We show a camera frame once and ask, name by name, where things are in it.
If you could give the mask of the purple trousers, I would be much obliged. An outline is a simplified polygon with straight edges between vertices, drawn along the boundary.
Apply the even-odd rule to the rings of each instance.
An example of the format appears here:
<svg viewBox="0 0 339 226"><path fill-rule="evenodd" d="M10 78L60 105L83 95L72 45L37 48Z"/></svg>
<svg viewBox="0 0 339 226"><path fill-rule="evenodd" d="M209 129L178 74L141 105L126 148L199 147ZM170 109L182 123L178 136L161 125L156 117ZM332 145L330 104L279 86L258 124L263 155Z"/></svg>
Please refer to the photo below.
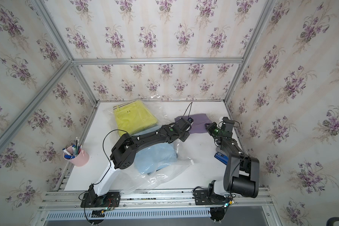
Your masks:
<svg viewBox="0 0 339 226"><path fill-rule="evenodd" d="M211 124L212 121L208 118L206 114L194 114L194 115L185 115L185 116L177 116L174 120L175 122L179 121L180 118L188 119L192 118L192 128L189 130L190 134L202 134L207 133L206 124Z"/></svg>

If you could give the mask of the light blue trousers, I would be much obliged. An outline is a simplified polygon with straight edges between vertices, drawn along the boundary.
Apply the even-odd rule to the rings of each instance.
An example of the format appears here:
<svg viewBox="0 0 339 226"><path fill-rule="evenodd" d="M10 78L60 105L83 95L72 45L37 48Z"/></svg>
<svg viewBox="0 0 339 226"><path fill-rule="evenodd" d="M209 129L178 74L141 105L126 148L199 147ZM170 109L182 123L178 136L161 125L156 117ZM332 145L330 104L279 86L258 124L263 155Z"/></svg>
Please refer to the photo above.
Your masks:
<svg viewBox="0 0 339 226"><path fill-rule="evenodd" d="M177 158L178 155L173 144L160 143L137 152L134 168L140 174L150 175L154 171L169 166L167 163L175 162Z"/></svg>

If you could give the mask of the clear plastic vacuum bag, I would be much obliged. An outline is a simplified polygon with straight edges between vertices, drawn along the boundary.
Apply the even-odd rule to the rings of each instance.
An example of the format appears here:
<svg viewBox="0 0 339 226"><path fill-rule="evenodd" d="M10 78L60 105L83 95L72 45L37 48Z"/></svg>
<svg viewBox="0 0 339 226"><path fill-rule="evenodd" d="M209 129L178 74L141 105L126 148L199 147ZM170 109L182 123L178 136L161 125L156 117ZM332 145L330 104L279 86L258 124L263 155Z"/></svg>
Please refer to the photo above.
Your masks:
<svg viewBox="0 0 339 226"><path fill-rule="evenodd" d="M131 193L169 182L194 164L183 148L191 121L171 119L160 103L135 100L105 110L113 130L114 147L98 180L97 193L119 189Z"/></svg>

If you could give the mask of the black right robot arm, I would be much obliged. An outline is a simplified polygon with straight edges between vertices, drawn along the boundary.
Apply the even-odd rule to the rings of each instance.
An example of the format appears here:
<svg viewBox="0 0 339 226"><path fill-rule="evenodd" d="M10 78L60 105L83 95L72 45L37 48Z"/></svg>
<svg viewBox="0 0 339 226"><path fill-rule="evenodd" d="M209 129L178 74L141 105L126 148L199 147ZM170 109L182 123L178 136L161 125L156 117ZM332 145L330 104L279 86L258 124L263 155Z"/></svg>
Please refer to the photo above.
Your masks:
<svg viewBox="0 0 339 226"><path fill-rule="evenodd" d="M233 138L234 121L225 118L222 125L205 124L205 128L215 144L228 158L223 180L213 181L209 192L219 196L232 197L233 194L256 198L259 193L260 162L246 154Z"/></svg>

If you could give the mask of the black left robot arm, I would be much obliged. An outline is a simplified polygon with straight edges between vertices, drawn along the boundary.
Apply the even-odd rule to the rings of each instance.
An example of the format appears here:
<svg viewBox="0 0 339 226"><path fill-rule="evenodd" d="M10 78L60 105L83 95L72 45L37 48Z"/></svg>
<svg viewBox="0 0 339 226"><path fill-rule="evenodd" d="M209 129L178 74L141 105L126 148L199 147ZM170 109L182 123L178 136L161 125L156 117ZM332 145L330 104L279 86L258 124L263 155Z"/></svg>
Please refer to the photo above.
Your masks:
<svg viewBox="0 0 339 226"><path fill-rule="evenodd" d="M193 122L191 117L180 118L176 122L163 125L159 129L143 135L134 136L125 132L115 143L111 154L105 154L108 166L100 179L89 186L89 195L93 199L106 195L119 170L130 167L139 151L161 143L171 144L176 140L185 142L190 135L189 131Z"/></svg>

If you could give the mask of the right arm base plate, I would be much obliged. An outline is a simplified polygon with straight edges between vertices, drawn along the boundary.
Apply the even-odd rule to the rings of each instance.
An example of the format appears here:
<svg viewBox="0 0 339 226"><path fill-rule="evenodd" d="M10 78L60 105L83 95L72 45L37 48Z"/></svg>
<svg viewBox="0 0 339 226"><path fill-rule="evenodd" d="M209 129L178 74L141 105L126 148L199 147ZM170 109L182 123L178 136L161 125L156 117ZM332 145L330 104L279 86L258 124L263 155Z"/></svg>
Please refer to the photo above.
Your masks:
<svg viewBox="0 0 339 226"><path fill-rule="evenodd" d="M232 200L229 197L210 193L208 189L204 189L200 186L195 187L192 190L193 197L196 205L228 205Z"/></svg>

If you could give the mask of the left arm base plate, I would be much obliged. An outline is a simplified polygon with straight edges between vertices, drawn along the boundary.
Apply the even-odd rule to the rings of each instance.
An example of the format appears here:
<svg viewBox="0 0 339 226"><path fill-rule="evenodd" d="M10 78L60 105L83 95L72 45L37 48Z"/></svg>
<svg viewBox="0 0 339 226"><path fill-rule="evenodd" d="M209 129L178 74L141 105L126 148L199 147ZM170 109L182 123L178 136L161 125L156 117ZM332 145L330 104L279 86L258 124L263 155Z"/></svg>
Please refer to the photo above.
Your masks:
<svg viewBox="0 0 339 226"><path fill-rule="evenodd" d="M106 195L91 200L89 192L83 193L81 208L114 208L119 207L121 194L119 192L108 192Z"/></svg>

